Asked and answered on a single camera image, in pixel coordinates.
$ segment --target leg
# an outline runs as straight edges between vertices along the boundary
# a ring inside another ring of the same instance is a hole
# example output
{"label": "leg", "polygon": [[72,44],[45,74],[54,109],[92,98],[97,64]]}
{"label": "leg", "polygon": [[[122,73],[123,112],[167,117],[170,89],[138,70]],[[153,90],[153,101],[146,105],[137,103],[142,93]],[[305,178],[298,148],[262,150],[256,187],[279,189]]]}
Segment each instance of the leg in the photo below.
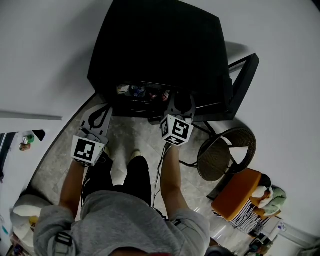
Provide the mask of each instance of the leg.
{"label": "leg", "polygon": [[87,175],[85,176],[82,185],[83,201],[86,200],[88,195],[94,192],[113,190],[114,185],[110,174],[112,165],[113,161],[105,152],[103,152],[95,166],[90,166],[88,168]]}
{"label": "leg", "polygon": [[149,206],[151,205],[149,167],[143,156],[137,156],[130,161],[123,189],[127,194],[140,198]]}

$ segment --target marble tile floor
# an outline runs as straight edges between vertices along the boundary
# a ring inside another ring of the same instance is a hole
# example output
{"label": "marble tile floor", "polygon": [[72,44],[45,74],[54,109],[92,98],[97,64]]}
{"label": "marble tile floor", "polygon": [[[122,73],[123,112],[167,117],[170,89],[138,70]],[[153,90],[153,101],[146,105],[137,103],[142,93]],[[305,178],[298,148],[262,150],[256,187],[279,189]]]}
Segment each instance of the marble tile floor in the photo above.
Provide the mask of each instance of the marble tile floor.
{"label": "marble tile floor", "polygon": [[[42,193],[53,204],[59,203],[61,189],[72,161],[70,152],[73,135],[77,133],[84,112],[100,103],[103,103],[103,101],[96,95],[69,123],[42,161],[31,181],[31,187]],[[157,168],[165,145],[161,140],[160,126],[151,125],[148,120],[144,118],[113,116],[107,138],[109,140],[107,146],[110,150],[110,157],[113,159],[111,171],[113,184],[123,184],[131,153],[134,149],[140,149],[149,165],[153,194]],[[199,148],[208,138],[206,133],[195,128],[190,141],[180,147],[180,159],[187,163],[196,162]],[[182,194],[188,206],[208,218],[211,222],[211,237],[216,236],[215,239],[218,240],[218,243],[220,242],[220,244],[231,249],[234,247],[233,244],[235,241],[232,241],[231,245],[227,246],[227,242],[230,242],[228,238],[236,236],[239,232],[233,229],[228,222],[216,218],[213,215],[210,205],[211,201],[206,197],[214,189],[218,181],[205,181],[200,177],[196,168],[186,167],[182,164],[180,167]],[[156,191],[159,190],[159,186],[160,181],[158,181]],[[167,214],[160,193],[156,197],[154,205],[163,215]]]}

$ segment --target foot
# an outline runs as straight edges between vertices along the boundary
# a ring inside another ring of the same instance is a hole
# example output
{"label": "foot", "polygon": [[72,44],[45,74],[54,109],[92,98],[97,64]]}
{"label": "foot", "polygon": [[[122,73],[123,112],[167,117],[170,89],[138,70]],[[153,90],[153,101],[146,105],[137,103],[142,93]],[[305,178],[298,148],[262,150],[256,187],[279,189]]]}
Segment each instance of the foot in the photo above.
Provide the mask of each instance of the foot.
{"label": "foot", "polygon": [[132,155],[131,155],[131,158],[130,158],[130,161],[136,157],[140,157],[142,156],[141,152],[139,149],[135,149],[133,152],[132,152]]}
{"label": "foot", "polygon": [[110,151],[107,146],[104,146],[104,153],[106,153],[108,155],[108,157],[110,157]]}

